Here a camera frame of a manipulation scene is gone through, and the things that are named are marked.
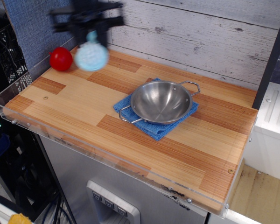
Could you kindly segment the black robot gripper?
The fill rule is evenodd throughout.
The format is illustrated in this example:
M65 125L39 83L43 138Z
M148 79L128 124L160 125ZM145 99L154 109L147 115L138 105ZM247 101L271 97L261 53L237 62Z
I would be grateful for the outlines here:
M111 27L123 26L124 17L121 2L100 0L72 0L70 5L52 9L49 12L56 32L72 32L80 46L87 42L88 29L96 27L97 40L107 48L107 31ZM104 13L117 9L119 15L106 18Z

